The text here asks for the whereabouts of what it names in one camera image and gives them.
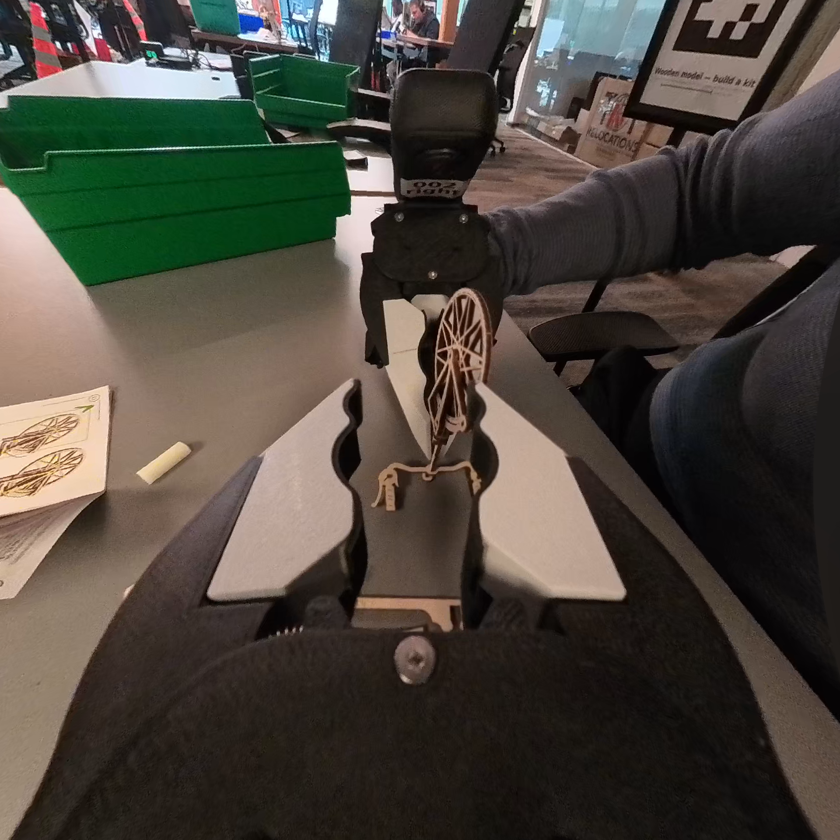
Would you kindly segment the wooden bicycle wheel handlebar model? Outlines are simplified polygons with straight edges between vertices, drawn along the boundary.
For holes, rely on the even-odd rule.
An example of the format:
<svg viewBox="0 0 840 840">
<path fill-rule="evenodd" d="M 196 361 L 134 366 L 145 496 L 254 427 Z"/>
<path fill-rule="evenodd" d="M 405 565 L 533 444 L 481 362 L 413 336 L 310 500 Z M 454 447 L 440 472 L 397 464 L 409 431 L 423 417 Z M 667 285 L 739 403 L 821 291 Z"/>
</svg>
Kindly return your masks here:
<svg viewBox="0 0 840 840">
<path fill-rule="evenodd" d="M 397 509 L 400 473 L 433 481 L 438 475 L 464 471 L 470 492 L 476 494 L 481 479 L 467 460 L 443 465 L 455 436 L 470 430 L 468 390 L 486 383 L 490 372 L 494 332 L 489 309 L 479 292 L 461 288 L 451 297 L 436 329 L 427 329 L 420 360 L 427 376 L 425 397 L 432 422 L 432 458 L 425 465 L 392 463 L 378 475 L 373 508 Z"/>
</svg>

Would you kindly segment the instruction booklet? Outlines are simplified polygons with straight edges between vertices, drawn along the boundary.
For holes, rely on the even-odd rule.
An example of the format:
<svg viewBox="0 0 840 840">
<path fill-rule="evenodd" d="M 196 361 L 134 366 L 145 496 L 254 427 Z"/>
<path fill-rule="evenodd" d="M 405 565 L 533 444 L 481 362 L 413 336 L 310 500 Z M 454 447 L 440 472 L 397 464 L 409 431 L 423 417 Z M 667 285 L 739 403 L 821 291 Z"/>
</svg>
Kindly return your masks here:
<svg viewBox="0 0 840 840">
<path fill-rule="evenodd" d="M 15 598 L 105 491 L 112 390 L 1 409 L 1 598 Z"/>
</svg>

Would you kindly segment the person's right forearm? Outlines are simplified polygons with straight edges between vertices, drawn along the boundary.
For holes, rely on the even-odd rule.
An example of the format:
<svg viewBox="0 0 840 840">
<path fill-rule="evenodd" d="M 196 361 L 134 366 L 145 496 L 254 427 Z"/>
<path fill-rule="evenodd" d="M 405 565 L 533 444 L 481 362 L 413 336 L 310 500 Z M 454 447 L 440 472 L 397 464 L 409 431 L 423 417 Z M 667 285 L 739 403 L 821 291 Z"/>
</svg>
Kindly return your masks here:
<svg viewBox="0 0 840 840">
<path fill-rule="evenodd" d="M 839 74 L 685 148 L 490 212 L 504 297 L 563 282 L 838 247 Z"/>
</svg>

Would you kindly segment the printed cardboard box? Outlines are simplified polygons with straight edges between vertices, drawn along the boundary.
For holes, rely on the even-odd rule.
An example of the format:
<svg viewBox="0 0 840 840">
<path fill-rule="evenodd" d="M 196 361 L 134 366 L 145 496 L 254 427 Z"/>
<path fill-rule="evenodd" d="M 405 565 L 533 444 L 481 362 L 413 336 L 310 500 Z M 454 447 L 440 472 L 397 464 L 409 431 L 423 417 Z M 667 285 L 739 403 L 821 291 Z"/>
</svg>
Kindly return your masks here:
<svg viewBox="0 0 840 840">
<path fill-rule="evenodd" d="M 656 154 L 670 139 L 670 127 L 625 114 L 633 83 L 602 76 L 581 125 L 574 156 L 599 169 L 641 161 Z"/>
</svg>

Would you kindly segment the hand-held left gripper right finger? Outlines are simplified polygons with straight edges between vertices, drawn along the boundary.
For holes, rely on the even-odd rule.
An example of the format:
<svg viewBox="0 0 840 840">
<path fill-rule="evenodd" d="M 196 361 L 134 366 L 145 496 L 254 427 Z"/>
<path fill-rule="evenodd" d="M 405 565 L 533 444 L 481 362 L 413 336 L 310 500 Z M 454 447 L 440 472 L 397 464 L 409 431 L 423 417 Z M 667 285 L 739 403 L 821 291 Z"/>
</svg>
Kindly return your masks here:
<svg viewBox="0 0 840 840">
<path fill-rule="evenodd" d="M 622 602 L 627 590 L 560 446 L 488 385 L 469 390 L 477 476 L 463 602 Z"/>
</svg>

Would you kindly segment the black desk device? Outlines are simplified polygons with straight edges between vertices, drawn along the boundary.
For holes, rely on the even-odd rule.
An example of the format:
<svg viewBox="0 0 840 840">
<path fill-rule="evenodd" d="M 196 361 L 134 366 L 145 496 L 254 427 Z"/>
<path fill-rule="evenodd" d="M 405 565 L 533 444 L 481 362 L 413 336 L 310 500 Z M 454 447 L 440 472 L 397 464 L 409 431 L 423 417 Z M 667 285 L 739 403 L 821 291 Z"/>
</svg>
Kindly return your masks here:
<svg viewBox="0 0 840 840">
<path fill-rule="evenodd" d="M 160 42 L 141 41 L 143 60 L 148 67 L 186 70 L 193 69 L 193 58 L 182 49 L 165 48 Z"/>
</svg>

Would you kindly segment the white desk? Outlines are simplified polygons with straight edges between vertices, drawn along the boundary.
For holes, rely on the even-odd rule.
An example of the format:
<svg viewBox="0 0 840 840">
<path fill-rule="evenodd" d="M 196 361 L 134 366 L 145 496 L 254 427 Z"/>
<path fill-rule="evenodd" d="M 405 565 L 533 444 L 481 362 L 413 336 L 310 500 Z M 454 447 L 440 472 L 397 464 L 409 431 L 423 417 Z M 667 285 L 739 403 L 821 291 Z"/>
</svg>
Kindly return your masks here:
<svg viewBox="0 0 840 840">
<path fill-rule="evenodd" d="M 138 60 L 128 65 L 90 62 L 27 82 L 2 92 L 2 109 L 21 97 L 218 100 L 238 99 L 239 92 L 229 70 L 173 70 Z"/>
</svg>

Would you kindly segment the wooden parts sheet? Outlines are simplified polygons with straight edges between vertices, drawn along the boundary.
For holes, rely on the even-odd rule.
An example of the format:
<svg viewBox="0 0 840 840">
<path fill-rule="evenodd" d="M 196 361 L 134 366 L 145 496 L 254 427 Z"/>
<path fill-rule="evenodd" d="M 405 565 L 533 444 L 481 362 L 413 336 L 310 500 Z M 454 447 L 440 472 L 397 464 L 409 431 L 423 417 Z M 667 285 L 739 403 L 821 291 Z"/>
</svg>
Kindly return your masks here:
<svg viewBox="0 0 840 840">
<path fill-rule="evenodd" d="M 460 600 L 448 597 L 360 596 L 351 621 L 356 628 L 407 632 L 449 633 L 464 627 Z"/>
</svg>

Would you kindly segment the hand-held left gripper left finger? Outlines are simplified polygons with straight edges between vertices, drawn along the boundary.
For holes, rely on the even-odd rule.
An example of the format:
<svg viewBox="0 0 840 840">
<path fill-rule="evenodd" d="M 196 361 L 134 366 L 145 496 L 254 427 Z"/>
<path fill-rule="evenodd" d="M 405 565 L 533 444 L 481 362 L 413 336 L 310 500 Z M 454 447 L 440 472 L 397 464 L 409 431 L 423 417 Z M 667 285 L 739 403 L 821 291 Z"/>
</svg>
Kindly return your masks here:
<svg viewBox="0 0 840 840">
<path fill-rule="evenodd" d="M 210 601 L 354 601 L 367 567 L 362 390 L 349 379 L 263 455 L 206 592 Z"/>
</svg>

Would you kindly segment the black flat object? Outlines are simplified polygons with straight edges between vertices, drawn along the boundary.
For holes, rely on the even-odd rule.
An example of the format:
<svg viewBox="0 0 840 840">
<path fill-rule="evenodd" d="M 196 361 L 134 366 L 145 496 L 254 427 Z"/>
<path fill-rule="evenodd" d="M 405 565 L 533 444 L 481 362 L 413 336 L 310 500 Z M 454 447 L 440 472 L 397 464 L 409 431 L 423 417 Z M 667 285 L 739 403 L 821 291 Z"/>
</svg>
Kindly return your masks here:
<svg viewBox="0 0 840 840">
<path fill-rule="evenodd" d="M 389 146 L 392 137 L 389 122 L 371 119 L 352 118 L 330 122 L 325 130 L 336 140 L 357 139 L 382 146 Z"/>
</svg>

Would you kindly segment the framed tag sign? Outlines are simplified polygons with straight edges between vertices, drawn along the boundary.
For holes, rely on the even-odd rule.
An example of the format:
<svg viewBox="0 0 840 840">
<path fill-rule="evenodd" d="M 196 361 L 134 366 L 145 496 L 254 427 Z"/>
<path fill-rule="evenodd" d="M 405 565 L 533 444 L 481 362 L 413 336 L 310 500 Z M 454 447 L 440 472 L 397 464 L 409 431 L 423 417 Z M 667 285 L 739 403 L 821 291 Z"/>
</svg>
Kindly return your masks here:
<svg viewBox="0 0 840 840">
<path fill-rule="evenodd" d="M 624 107 L 630 119 L 714 133 L 761 110 L 823 1 L 667 1 Z"/>
</svg>

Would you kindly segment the black visitor chair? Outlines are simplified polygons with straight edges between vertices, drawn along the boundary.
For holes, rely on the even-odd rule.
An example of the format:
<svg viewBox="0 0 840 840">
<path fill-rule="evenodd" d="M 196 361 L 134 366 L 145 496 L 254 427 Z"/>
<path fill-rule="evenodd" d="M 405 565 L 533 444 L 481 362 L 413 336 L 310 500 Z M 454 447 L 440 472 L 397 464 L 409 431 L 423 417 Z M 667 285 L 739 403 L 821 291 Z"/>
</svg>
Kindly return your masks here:
<svg viewBox="0 0 840 840">
<path fill-rule="evenodd" d="M 567 363 L 596 362 L 621 347 L 632 347 L 645 356 L 674 352 L 678 341 L 658 322 L 637 311 L 599 311 L 608 285 L 598 280 L 582 311 L 552 318 L 528 331 L 528 340 L 543 360 L 561 376 Z"/>
</svg>

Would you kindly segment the cream plastic cylinder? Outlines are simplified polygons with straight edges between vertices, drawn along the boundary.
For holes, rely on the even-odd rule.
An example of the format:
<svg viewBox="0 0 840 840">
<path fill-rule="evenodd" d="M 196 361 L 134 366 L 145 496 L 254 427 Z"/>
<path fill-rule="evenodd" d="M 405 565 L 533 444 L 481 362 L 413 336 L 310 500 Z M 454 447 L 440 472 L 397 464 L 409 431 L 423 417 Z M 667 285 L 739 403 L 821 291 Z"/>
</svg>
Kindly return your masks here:
<svg viewBox="0 0 840 840">
<path fill-rule="evenodd" d="M 145 484 L 152 485 L 177 467 L 192 453 L 192 448 L 183 442 L 177 442 L 168 447 L 162 454 L 155 457 L 147 465 L 137 470 L 135 475 Z"/>
</svg>

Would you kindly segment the green plastic bin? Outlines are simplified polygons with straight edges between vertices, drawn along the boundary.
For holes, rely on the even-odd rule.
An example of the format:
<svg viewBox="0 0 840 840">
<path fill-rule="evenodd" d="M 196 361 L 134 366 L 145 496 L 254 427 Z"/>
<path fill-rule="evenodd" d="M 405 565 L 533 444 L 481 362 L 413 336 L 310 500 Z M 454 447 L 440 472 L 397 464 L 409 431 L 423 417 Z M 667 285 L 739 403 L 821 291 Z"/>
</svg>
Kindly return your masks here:
<svg viewBox="0 0 840 840">
<path fill-rule="evenodd" d="M 216 35 L 238 36 L 240 24 L 235 0 L 190 1 L 197 29 Z"/>
<path fill-rule="evenodd" d="M 350 207 L 344 172 L 250 176 L 239 180 L 120 186 L 24 196 L 23 204 L 46 232 L 208 213 L 241 207 L 328 201 L 335 215 Z"/>
<path fill-rule="evenodd" d="M 255 105 L 271 124 L 303 129 L 324 130 L 330 123 L 356 115 L 356 100 L 327 102 L 281 96 L 267 91 L 255 93 Z"/>
<path fill-rule="evenodd" d="M 197 213 L 51 232 L 79 281 L 92 287 L 335 236 L 337 217 L 314 205 Z"/>
<path fill-rule="evenodd" d="M 343 162 L 332 141 L 277 143 L 256 105 L 243 99 L 84 98 L 11 95 L 2 108 L 3 183 L 27 191 L 59 157 L 135 151 L 270 151 L 324 149 Z"/>
<path fill-rule="evenodd" d="M 326 122 L 347 119 L 356 112 L 361 74 L 356 65 L 273 55 L 250 59 L 248 73 L 255 104 L 264 111 Z"/>
</svg>

